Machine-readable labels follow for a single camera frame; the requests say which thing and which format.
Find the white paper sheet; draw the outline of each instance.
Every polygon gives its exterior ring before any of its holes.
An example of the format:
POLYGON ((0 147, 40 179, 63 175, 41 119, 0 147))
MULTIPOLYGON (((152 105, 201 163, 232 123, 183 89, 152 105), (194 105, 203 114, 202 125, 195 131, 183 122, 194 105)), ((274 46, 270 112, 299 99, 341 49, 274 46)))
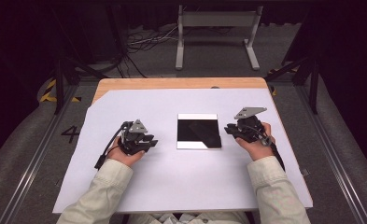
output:
POLYGON ((133 167, 118 212, 248 210, 258 208, 247 173, 251 162, 224 127, 244 106, 267 107, 257 115, 271 124, 289 180, 305 207, 313 202, 268 89, 109 91, 88 111, 53 213, 88 189, 94 164, 124 121, 140 119, 159 140, 133 167), (177 150, 178 114, 218 114, 221 150, 177 150))

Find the table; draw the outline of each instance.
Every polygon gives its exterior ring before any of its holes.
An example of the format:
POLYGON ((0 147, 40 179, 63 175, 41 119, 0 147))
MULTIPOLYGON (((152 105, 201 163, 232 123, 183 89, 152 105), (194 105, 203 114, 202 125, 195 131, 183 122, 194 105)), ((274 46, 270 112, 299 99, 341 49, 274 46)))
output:
POLYGON ((262 78, 116 78, 99 83, 53 212, 62 212, 87 190, 96 174, 93 166, 102 147, 116 127, 129 119, 141 119, 159 143, 134 165, 134 176, 121 198, 119 213, 257 209, 246 168, 250 158, 223 130, 248 105, 268 108, 258 118, 272 124, 288 178, 304 206, 312 207, 289 139, 262 78), (230 98, 250 99, 250 103, 230 98), (176 150, 174 125, 180 112, 217 114, 222 149, 176 150))

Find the sleeve cuff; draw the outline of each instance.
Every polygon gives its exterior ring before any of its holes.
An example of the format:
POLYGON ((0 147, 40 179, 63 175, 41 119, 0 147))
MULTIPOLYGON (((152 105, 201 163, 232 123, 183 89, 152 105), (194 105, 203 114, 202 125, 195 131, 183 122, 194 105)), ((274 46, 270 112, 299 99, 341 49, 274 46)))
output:
POLYGON ((275 156, 265 157, 258 161, 251 162, 247 166, 250 180, 255 189, 267 185, 270 181, 287 179, 275 156))
POLYGON ((121 190, 127 188, 134 171, 127 165, 107 159, 95 178, 101 180, 105 185, 116 186, 121 190))

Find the person's right hand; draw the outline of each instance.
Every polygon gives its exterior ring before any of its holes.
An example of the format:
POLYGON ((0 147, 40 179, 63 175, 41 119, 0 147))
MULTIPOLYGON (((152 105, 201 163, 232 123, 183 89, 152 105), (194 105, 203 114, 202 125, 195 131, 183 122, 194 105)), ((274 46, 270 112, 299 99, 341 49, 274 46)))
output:
MULTIPOLYGON (((268 123, 261 123, 264 127, 265 133, 271 137, 273 143, 275 143, 275 139, 271 136, 271 125, 268 123)), ((260 140, 256 142, 249 143, 242 138, 235 138, 235 141, 241 146, 244 150, 246 150, 253 161, 262 159, 264 157, 274 156, 273 150, 270 147, 265 147, 260 140)))

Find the hand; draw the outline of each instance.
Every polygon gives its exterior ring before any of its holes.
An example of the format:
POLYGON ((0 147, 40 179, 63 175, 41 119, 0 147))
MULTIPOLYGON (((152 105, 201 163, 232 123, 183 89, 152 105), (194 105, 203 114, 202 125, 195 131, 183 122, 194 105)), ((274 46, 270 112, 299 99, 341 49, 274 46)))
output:
POLYGON ((121 151, 119 145, 118 145, 119 137, 117 137, 112 147, 107 152, 107 158, 112 159, 115 161, 122 162, 123 164, 131 167, 135 162, 142 159, 143 155, 145 154, 145 151, 140 151, 138 153, 135 153, 132 156, 128 156, 124 152, 121 151))
MULTIPOLYGON (((271 125, 268 123, 261 123, 264 127, 265 133, 271 137, 271 141, 275 143, 275 139, 271 136, 271 125)), ((265 147, 260 140, 249 143, 242 138, 235 138, 235 141, 246 150, 253 161, 262 159, 264 157, 274 156, 273 150, 270 147, 265 147)))

